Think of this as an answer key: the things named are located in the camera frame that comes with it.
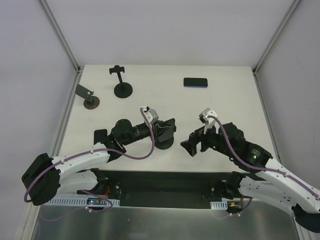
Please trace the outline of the black round base phone stand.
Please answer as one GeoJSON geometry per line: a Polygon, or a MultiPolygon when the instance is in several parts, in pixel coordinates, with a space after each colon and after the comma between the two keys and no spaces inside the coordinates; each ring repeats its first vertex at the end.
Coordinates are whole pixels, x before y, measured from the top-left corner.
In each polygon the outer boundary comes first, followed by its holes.
{"type": "Polygon", "coordinates": [[[157,149],[160,149],[160,150],[167,150],[167,149],[169,149],[172,145],[174,144],[174,137],[171,137],[171,138],[169,138],[169,139],[167,139],[167,140],[165,140],[165,141],[162,141],[162,142],[160,142],[160,141],[156,141],[155,142],[155,147],[157,148],[157,149]]]}

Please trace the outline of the blue edged black phone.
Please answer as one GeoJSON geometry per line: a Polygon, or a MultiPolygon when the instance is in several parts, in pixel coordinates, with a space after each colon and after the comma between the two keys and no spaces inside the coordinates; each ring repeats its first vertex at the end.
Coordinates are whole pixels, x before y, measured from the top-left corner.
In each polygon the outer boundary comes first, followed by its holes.
{"type": "Polygon", "coordinates": [[[183,86],[186,88],[207,88],[208,79],[199,77],[185,77],[183,79],[183,86]]]}

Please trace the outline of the black clamp phone stand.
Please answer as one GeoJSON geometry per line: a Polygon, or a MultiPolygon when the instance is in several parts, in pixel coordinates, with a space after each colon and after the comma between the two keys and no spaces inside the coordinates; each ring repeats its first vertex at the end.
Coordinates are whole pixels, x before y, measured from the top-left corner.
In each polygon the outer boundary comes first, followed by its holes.
{"type": "Polygon", "coordinates": [[[109,74],[117,74],[119,80],[119,83],[114,87],[113,90],[115,96],[120,99],[125,99],[132,95],[133,87],[128,82],[123,81],[121,73],[125,73],[124,66],[115,65],[109,69],[109,74]]]}

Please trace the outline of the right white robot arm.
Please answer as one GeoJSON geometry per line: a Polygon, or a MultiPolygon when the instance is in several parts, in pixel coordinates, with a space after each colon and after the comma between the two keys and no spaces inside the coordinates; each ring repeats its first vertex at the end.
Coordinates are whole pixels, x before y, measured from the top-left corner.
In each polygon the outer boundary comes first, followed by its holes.
{"type": "Polygon", "coordinates": [[[267,183],[259,185],[251,177],[234,172],[222,190],[224,198],[231,199],[240,194],[261,200],[289,214],[301,227],[319,233],[319,189],[297,177],[263,147],[247,141],[244,132],[233,123],[222,124],[219,129],[201,127],[180,145],[192,157],[197,154],[197,145],[200,145],[201,152],[217,151],[241,170],[267,183]]]}

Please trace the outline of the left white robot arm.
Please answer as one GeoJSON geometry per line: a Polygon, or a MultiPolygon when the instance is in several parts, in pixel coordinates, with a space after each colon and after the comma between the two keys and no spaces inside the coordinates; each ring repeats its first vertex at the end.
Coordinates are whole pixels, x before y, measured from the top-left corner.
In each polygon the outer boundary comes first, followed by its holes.
{"type": "Polygon", "coordinates": [[[106,183],[92,171],[93,168],[121,156],[128,157],[125,147],[145,138],[151,139],[153,149],[169,149],[174,143],[176,130],[174,118],[145,121],[136,126],[128,119],[120,119],[109,135],[88,150],[54,157],[42,153],[21,177],[26,188],[23,200],[40,206],[65,192],[90,190],[96,195],[102,194],[106,183]]]}

